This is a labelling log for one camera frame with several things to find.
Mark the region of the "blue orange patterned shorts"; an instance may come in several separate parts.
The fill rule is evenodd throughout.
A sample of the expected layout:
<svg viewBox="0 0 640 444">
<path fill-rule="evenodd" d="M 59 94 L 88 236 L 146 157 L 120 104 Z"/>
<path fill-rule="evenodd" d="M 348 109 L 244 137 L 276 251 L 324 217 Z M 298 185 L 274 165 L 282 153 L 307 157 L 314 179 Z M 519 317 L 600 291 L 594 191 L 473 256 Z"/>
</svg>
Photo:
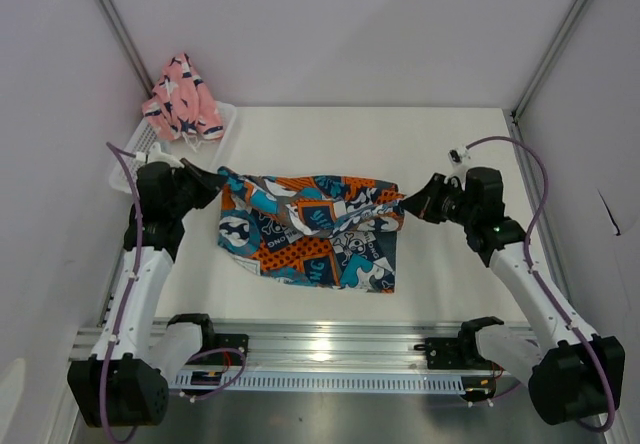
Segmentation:
<svg viewBox="0 0 640 444">
<path fill-rule="evenodd" d="M 221 167 L 218 244 L 246 270 L 289 285 L 391 294 L 404 224 L 397 184 Z"/>
</svg>

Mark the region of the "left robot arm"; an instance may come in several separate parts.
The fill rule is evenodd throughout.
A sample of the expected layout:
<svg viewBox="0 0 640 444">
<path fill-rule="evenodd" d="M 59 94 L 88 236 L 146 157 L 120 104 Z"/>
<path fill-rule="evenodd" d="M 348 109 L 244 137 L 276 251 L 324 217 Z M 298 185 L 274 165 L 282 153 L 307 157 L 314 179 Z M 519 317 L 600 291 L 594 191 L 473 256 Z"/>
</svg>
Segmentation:
<svg viewBox="0 0 640 444">
<path fill-rule="evenodd" d="M 170 382 L 189 359 L 204 364 L 217 351 L 205 314 L 174 317 L 157 343 L 151 331 L 185 234 L 183 220 L 216 199 L 226 176 L 186 159 L 178 166 L 147 163 L 125 175 L 133 205 L 111 312 L 88 358 L 72 362 L 67 374 L 85 423 L 104 430 L 159 424 Z"/>
</svg>

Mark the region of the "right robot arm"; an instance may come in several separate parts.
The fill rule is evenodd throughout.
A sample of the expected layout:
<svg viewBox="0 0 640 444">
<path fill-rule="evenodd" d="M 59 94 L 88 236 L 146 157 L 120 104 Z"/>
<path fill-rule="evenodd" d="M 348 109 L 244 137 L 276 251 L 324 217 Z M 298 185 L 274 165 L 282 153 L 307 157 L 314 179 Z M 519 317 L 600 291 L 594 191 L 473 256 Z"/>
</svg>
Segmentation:
<svg viewBox="0 0 640 444">
<path fill-rule="evenodd" d="M 530 238 L 505 213 L 501 173 L 474 167 L 465 178 L 434 174 L 401 202 L 416 218 L 432 224 L 453 222 L 469 248 L 508 289 L 536 340 L 516 336 L 494 317 L 467 321 L 456 344 L 468 367 L 485 361 L 503 368 L 525 385 L 541 419 L 549 425 L 602 415 L 605 432 L 620 405 L 625 351 L 613 336 L 602 337 L 572 307 L 534 262 Z"/>
</svg>

